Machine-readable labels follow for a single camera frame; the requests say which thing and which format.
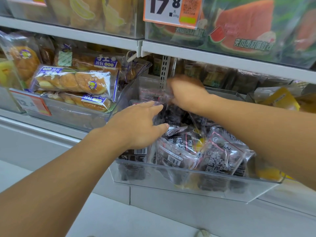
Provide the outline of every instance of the white floor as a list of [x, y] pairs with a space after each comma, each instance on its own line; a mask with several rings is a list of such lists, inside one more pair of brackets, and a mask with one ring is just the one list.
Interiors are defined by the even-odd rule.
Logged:
[[[0, 161], [0, 192], [30, 173]], [[92, 193], [67, 237], [193, 237], [196, 231], [188, 225]]]

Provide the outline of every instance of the qr code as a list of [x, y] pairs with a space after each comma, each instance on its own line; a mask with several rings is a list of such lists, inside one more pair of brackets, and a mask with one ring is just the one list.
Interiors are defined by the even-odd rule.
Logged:
[[183, 0], [183, 13], [195, 16], [195, 12], [199, 11], [199, 0]]

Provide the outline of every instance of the finger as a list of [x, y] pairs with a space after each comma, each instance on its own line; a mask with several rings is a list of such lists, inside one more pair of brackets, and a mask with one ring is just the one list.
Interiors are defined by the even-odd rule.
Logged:
[[155, 135], [155, 139], [161, 137], [164, 133], [168, 131], [169, 125], [167, 123], [160, 125], [153, 125], [153, 134]]
[[137, 106], [140, 106], [140, 107], [151, 107], [154, 104], [155, 104], [155, 102], [153, 100], [151, 100], [151, 101], [148, 101], [148, 102], [139, 103], [139, 104], [137, 104]]
[[152, 107], [149, 108], [149, 110], [150, 110], [150, 112], [151, 112], [151, 114], [152, 114], [153, 117], [154, 117], [155, 115], [158, 115], [158, 113], [159, 113], [160, 111], [162, 111], [162, 109], [163, 109], [163, 105], [154, 105], [154, 106], [152, 106]]

